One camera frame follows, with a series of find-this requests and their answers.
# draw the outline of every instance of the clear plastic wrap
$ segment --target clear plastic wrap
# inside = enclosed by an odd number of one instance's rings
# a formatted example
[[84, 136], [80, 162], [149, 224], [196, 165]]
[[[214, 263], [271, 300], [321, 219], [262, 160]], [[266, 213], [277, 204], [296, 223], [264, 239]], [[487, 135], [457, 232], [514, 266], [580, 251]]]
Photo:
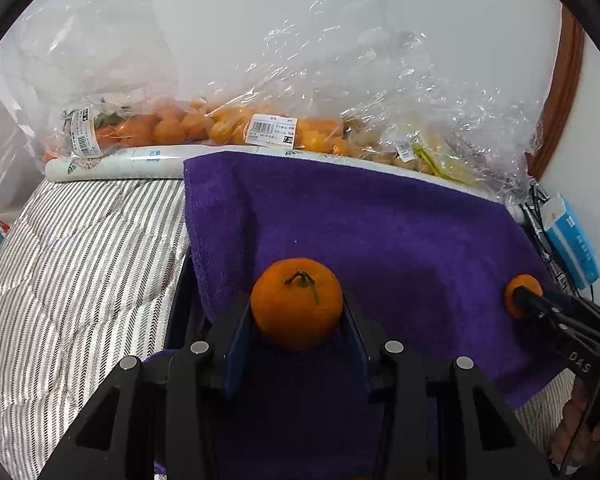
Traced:
[[0, 221], [12, 225], [43, 179], [42, 147], [0, 103]]
[[539, 104], [437, 77], [426, 37], [402, 28], [392, 0], [315, 2], [269, 33], [240, 88], [214, 83], [190, 102], [174, 100], [148, 0], [52, 0], [27, 11], [8, 47], [8, 79], [50, 156], [255, 144], [423, 171], [507, 204], [526, 197]]
[[36, 0], [8, 33], [2, 70], [48, 158], [206, 137], [205, 104], [173, 99], [150, 0]]
[[282, 135], [250, 133], [254, 123], [268, 128], [254, 114], [295, 118], [296, 149], [432, 173], [504, 203], [523, 200], [539, 104], [503, 104], [497, 91], [437, 78], [426, 37], [401, 23], [391, 0], [314, 3], [306, 22], [271, 31], [243, 90], [216, 85], [211, 141], [290, 148]]

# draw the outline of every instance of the screw head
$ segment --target screw head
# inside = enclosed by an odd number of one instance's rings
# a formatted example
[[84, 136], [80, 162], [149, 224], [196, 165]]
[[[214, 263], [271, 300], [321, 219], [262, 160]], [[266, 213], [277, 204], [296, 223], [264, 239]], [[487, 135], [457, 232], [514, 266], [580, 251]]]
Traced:
[[456, 364], [458, 368], [462, 368], [462, 370], [471, 370], [474, 367], [474, 360], [465, 355], [461, 355], [458, 359], [456, 359]]
[[203, 354], [207, 350], [209, 350], [209, 343], [207, 343], [206, 341], [196, 341], [195, 343], [191, 343], [189, 349], [194, 354]]
[[400, 341], [387, 341], [384, 343], [384, 349], [389, 354], [399, 354], [404, 350], [404, 345]]
[[124, 356], [120, 359], [120, 368], [123, 370], [131, 370], [134, 366], [138, 364], [138, 358], [133, 357], [132, 355]]

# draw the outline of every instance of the green leaves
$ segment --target green leaves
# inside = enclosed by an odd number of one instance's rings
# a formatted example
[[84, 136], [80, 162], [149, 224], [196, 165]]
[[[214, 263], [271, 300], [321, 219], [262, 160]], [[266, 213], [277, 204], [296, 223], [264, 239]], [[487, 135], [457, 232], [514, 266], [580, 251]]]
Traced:
[[103, 126], [116, 126], [120, 124], [124, 119], [120, 117], [117, 113], [112, 114], [99, 114], [93, 120], [93, 127], [97, 130]]

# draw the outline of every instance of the human hand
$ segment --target human hand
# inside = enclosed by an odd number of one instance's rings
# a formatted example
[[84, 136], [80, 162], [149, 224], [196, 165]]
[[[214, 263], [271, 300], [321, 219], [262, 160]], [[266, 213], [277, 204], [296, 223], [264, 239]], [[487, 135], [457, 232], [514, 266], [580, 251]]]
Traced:
[[[562, 463], [588, 402], [589, 391], [584, 383], [576, 378], [573, 382], [571, 399], [564, 405], [562, 420], [551, 439], [551, 457], [555, 463]], [[569, 463], [570, 465], [591, 463], [595, 460], [599, 451], [600, 423], [593, 431], [589, 431], [587, 425], [583, 424], [576, 445], [573, 447]]]

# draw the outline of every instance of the tissue box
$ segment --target tissue box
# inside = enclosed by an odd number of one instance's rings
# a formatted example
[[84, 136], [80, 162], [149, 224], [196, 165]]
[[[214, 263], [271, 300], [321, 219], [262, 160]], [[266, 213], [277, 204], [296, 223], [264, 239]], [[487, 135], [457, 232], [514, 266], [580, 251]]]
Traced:
[[600, 277], [596, 255], [566, 199], [558, 193], [540, 208], [547, 237], [564, 260], [576, 287], [587, 288]]

